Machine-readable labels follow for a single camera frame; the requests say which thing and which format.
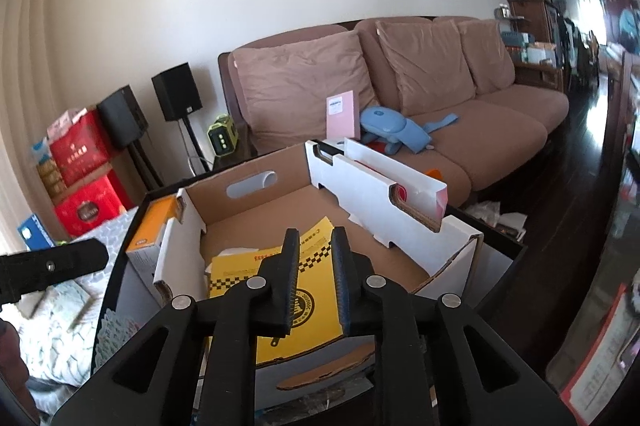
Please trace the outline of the yellow checkered envelope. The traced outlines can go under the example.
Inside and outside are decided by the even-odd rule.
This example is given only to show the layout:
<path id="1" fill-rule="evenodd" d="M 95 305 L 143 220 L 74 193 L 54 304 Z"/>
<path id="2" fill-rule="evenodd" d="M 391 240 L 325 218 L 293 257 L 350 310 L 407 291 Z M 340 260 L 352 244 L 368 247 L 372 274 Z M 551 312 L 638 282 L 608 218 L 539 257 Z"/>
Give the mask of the yellow checkered envelope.
<path id="1" fill-rule="evenodd" d="M 331 220 L 324 217 L 300 236 L 291 333 L 283 338 L 257 339 L 259 368 L 306 354 L 328 352 L 331 347 L 337 349 L 334 359 L 349 363 L 366 360 L 374 354 L 372 339 L 345 337 L 338 320 L 331 251 L 333 229 Z M 264 259 L 280 253 L 280 247 L 275 246 L 215 256 L 206 268 L 209 295 L 224 295 L 233 285 L 256 276 Z"/>

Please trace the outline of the blue Mark Fairwhale card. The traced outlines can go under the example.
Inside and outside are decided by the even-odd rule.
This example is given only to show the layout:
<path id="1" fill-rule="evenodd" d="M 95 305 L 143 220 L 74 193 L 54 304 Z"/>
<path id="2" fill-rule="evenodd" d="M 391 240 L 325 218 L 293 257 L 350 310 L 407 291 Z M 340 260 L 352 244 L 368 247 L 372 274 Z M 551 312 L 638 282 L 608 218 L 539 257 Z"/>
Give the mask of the blue Mark Fairwhale card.
<path id="1" fill-rule="evenodd" d="M 30 215 L 18 227 L 17 232 L 21 236 L 26 249 L 40 251 L 55 247 L 55 242 L 44 229 L 43 224 L 36 214 Z"/>

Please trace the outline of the grey patterned blanket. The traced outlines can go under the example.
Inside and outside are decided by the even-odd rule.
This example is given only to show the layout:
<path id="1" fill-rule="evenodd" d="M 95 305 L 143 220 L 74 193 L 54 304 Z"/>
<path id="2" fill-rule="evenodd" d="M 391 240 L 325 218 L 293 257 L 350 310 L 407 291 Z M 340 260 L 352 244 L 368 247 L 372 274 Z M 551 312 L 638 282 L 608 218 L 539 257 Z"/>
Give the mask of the grey patterned blanket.
<path id="1" fill-rule="evenodd" d="M 20 335 L 21 356 L 31 376 L 75 387 L 88 380 L 103 297 L 135 213 L 132 209 L 107 220 L 83 236 L 106 247 L 103 270 L 49 287 L 28 319 L 13 307 L 2 311 Z"/>

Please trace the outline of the white cardboard box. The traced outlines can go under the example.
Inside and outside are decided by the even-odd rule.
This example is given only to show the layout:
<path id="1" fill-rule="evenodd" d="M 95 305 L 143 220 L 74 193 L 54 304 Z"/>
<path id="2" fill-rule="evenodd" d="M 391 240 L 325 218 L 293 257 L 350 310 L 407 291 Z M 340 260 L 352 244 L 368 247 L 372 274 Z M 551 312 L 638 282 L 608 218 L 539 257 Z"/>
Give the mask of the white cardboard box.
<path id="1" fill-rule="evenodd" d="M 140 275 L 160 301 L 216 297 L 254 277 L 299 231 L 291 333 L 257 342 L 257 409 L 345 380 L 374 357 L 372 337 L 345 337 L 331 252 L 335 228 L 379 275 L 413 294 L 462 294 L 480 231 L 445 211 L 444 183 L 349 142 L 286 148 L 150 203 L 129 254 L 148 250 Z"/>

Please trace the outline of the red collection gift box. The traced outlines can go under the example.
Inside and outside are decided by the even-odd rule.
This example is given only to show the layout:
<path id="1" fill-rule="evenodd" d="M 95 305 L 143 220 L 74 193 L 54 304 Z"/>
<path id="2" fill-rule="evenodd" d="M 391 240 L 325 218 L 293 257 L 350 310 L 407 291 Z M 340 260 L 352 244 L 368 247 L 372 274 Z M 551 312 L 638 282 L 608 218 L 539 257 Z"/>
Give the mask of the red collection gift box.
<path id="1" fill-rule="evenodd" d="M 56 203 L 54 211 L 65 231 L 78 238 L 133 207 L 114 169 L 109 169 Z"/>

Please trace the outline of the orange WD box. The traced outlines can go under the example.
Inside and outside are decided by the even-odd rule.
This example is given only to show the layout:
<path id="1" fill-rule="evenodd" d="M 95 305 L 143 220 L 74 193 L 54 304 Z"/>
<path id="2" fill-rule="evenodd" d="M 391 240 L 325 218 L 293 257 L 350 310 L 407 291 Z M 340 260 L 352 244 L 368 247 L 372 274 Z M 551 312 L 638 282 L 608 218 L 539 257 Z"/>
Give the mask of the orange WD box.
<path id="1" fill-rule="evenodd" d="M 129 243 L 126 254 L 137 275 L 155 297 L 154 273 L 168 220 L 178 215 L 175 194 L 153 201 L 146 209 L 142 222 Z"/>

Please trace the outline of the red tea gift bag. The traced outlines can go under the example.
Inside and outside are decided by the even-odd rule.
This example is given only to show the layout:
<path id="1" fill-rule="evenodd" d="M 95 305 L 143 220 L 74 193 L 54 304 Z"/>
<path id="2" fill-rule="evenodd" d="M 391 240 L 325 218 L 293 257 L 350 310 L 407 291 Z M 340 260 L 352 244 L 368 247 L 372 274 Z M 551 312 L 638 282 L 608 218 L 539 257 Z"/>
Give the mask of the red tea gift bag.
<path id="1" fill-rule="evenodd" d="M 48 145 L 64 183 L 70 187 L 116 154 L 98 108 L 67 110 L 47 128 Z"/>

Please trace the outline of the green black lantern device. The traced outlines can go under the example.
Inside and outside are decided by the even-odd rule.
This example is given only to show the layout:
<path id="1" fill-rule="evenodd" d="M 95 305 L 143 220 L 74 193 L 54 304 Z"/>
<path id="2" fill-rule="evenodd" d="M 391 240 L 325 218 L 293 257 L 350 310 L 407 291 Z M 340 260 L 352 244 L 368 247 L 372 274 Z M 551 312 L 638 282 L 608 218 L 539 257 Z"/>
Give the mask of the green black lantern device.
<path id="1" fill-rule="evenodd" d="M 240 139 L 239 132 L 229 114 L 216 117 L 214 123 L 208 127 L 207 137 L 216 157 L 227 157 L 235 153 Z"/>

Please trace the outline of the blue plush toy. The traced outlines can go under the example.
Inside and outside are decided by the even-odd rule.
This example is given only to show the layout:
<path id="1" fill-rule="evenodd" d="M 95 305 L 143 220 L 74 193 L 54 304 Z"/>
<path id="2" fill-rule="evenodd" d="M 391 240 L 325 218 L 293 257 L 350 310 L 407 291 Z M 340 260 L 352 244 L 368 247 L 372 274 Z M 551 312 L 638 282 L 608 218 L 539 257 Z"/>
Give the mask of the blue plush toy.
<path id="1" fill-rule="evenodd" d="M 363 145 L 375 146 L 386 155 L 396 154 L 402 147 L 420 153 L 432 146 L 434 131 L 456 123 L 457 114 L 449 113 L 442 120 L 422 125 L 399 112 L 384 107 L 371 107 L 360 113 Z"/>

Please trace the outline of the left black speaker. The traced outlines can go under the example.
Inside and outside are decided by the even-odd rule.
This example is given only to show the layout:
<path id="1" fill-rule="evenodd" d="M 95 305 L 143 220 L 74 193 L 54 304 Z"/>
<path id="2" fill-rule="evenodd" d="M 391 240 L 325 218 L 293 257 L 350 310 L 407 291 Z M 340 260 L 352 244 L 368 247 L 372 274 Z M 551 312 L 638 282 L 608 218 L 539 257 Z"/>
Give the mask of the left black speaker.
<path id="1" fill-rule="evenodd" d="M 122 150 L 141 139 L 149 128 L 129 85 L 120 87 L 96 106 L 113 146 Z"/>

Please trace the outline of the pink booklet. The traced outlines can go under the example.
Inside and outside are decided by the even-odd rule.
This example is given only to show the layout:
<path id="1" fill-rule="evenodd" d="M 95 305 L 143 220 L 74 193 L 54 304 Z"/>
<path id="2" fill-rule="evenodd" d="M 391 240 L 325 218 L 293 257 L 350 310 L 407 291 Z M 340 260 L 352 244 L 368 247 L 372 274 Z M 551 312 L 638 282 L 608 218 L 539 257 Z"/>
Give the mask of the pink booklet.
<path id="1" fill-rule="evenodd" d="M 358 96 L 352 90 L 326 98 L 326 138 L 359 139 L 359 116 Z"/>

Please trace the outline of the brown sofa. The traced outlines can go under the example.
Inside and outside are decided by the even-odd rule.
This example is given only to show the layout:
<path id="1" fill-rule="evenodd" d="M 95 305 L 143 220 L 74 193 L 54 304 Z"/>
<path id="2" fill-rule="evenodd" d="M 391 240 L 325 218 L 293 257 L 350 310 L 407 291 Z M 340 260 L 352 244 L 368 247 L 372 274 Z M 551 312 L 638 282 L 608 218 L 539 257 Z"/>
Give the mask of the brown sofa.
<path id="1" fill-rule="evenodd" d="M 436 169 L 455 207 L 533 160 L 570 110 L 559 90 L 520 81 L 490 19 L 303 28 L 223 54 L 219 70 L 253 155 L 326 137 L 326 101 L 351 92 L 358 108 L 392 109 L 425 129 L 430 143 L 401 148 L 397 159 Z"/>

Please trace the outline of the cream curtain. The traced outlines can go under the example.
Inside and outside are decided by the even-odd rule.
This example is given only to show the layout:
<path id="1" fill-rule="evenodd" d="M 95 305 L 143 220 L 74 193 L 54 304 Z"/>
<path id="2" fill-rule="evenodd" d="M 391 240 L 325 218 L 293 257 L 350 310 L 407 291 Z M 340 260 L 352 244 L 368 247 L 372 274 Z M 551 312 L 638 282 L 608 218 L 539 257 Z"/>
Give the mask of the cream curtain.
<path id="1" fill-rule="evenodd" d="M 23 246 L 17 227 L 37 214 L 64 231 L 32 160 L 32 145 L 63 111 L 55 93 L 47 35 L 48 0 L 1 0 L 1 252 Z"/>

